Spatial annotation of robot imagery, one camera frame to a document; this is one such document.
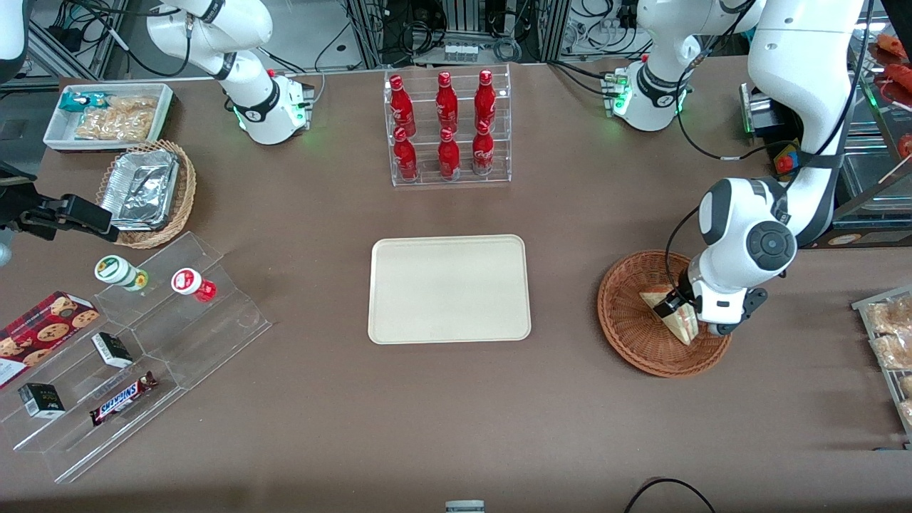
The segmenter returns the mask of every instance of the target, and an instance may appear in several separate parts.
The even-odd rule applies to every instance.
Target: round wicker basket
[[[685,256],[672,253],[672,275],[688,263]],[[712,335],[701,322],[697,338],[689,346],[681,343],[639,296],[641,290],[667,283],[663,251],[641,251],[615,263],[598,289],[602,330],[621,357],[641,371],[664,378],[705,372],[721,360],[731,335]]]
[[[187,158],[187,153],[180,146],[170,141],[150,142],[130,148],[126,152],[144,153],[155,150],[168,150],[181,159],[178,181],[174,185],[174,196],[171,199],[171,211],[168,212],[170,221],[157,232],[120,232],[117,242],[114,244],[129,246],[134,249],[150,249],[160,246],[179,235],[184,225],[187,224],[187,218],[190,217],[190,211],[193,209],[193,195],[196,193],[196,172],[193,170],[193,162],[190,162],[190,159]],[[101,179],[101,186],[98,189],[98,193],[95,194],[96,204],[101,204],[101,198],[104,197],[105,189],[108,187],[108,179],[110,179],[113,170],[114,162],[108,166],[108,171]]]

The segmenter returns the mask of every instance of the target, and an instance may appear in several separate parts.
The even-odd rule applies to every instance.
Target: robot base
[[[286,77],[274,77],[273,80],[279,87],[279,100],[262,121],[245,120],[237,110],[234,111],[241,128],[260,144],[278,144],[298,131],[310,128],[314,91],[304,91],[300,82]]]
[[[660,131],[675,119],[674,91],[660,97],[662,107],[657,107],[638,85],[637,74],[642,67],[642,62],[634,62],[602,79],[602,91],[612,95],[605,98],[605,111],[609,118],[621,118],[637,130]],[[686,95],[682,88],[679,101],[684,101]]]

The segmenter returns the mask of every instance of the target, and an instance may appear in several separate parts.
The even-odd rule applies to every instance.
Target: acrylic display stand
[[[187,232],[138,265],[150,277],[143,290],[111,286],[98,294],[100,319],[0,391],[0,424],[14,449],[43,456],[56,482],[73,481],[269,329],[272,324],[219,265],[221,257]],[[171,276],[182,267],[214,282],[216,297],[201,303],[175,293]],[[99,331],[119,337],[133,364],[106,365],[91,340]],[[89,411],[148,371],[158,386],[92,425]],[[26,382],[54,385],[67,412],[53,420],[30,417],[18,394]]]
[[[867,317],[865,307],[871,303],[878,303],[881,301],[886,301],[887,299],[903,298],[910,295],[912,295],[912,286],[906,286],[894,288],[893,290],[884,292],[883,294],[872,296],[871,298],[862,299],[861,301],[852,303],[852,309],[858,310],[858,313],[861,314],[861,320],[865,324],[865,331],[867,331],[868,341],[872,343],[872,350],[874,349],[874,339],[876,339],[878,335],[874,332],[873,323]],[[884,374],[884,378],[886,378],[886,387],[890,390],[890,395],[893,397],[893,403],[896,405],[896,410],[899,412],[899,403],[908,399],[912,399],[912,397],[909,397],[903,391],[902,387],[899,386],[899,380],[908,375],[912,375],[912,369],[894,370],[886,369],[881,366],[880,371]],[[906,437],[909,440],[909,442],[905,444],[905,449],[912,450],[912,425],[909,424],[908,420],[901,412],[899,413],[899,418],[903,423],[903,428],[906,430]]]
[[[497,93],[495,102],[496,114],[491,136],[494,139],[493,170],[487,176],[472,172],[472,139],[475,137],[475,91],[478,89],[478,73],[489,69],[493,73],[493,86]],[[440,177],[440,161],[437,147],[440,144],[440,121],[437,119],[437,75],[426,76],[423,68],[404,68],[387,71],[383,89],[383,107],[387,116],[387,142],[389,146],[389,169],[395,186],[446,185],[456,187],[465,184],[487,184],[510,182],[513,177],[511,160],[511,88],[510,69],[500,66],[467,66],[448,68],[451,73],[452,87],[459,100],[459,124],[455,141],[459,145],[461,173],[459,180],[447,182]],[[402,180],[396,167],[393,154],[393,129],[396,127],[392,117],[389,101],[392,89],[389,88],[389,77],[402,76],[406,92],[411,96],[415,111],[416,132],[411,137],[418,157],[418,180]]]

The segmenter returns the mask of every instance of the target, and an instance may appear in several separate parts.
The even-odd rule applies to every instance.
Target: white tray
[[[152,96],[159,99],[159,104],[155,107],[155,117],[152,118],[152,126],[149,129],[146,141],[90,141],[77,139],[76,127],[82,121],[82,112],[54,109],[54,114],[51,115],[51,121],[47,124],[47,130],[45,130],[44,143],[48,148],[58,152],[126,150],[133,146],[139,146],[144,142],[155,142],[161,135],[161,129],[164,127],[165,118],[168,116],[168,108],[174,95],[171,88],[159,82],[79,84],[64,87],[60,96],[63,97],[63,95],[71,91],[100,91],[121,96]]]
[[[377,344],[522,340],[532,330],[518,236],[382,239],[370,265]]]

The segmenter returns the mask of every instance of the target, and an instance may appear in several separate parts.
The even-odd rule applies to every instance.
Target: coca-cola bottle
[[[459,146],[453,140],[453,130],[440,129],[440,146],[437,148],[440,158],[440,176],[447,182],[459,180]]]
[[[440,126],[455,132],[459,119],[459,101],[453,91],[448,71],[440,72],[437,76],[437,85],[437,118],[440,120]]]
[[[478,90],[475,91],[475,126],[478,121],[487,121],[488,126],[494,126],[494,111],[497,93],[494,92],[493,74],[489,69],[483,69],[478,74]]]
[[[491,137],[491,125],[487,121],[478,121],[478,133],[472,139],[472,171],[479,176],[491,174],[494,162],[494,138]]]
[[[396,140],[393,143],[393,158],[402,180],[406,182],[418,180],[418,159],[415,157],[415,147],[411,145],[405,129],[396,127],[393,130],[393,139]]]
[[[402,77],[393,75],[389,78],[389,86],[393,89],[389,107],[393,111],[393,120],[396,126],[405,129],[406,137],[415,135],[415,111],[411,107],[409,93],[402,87]]]

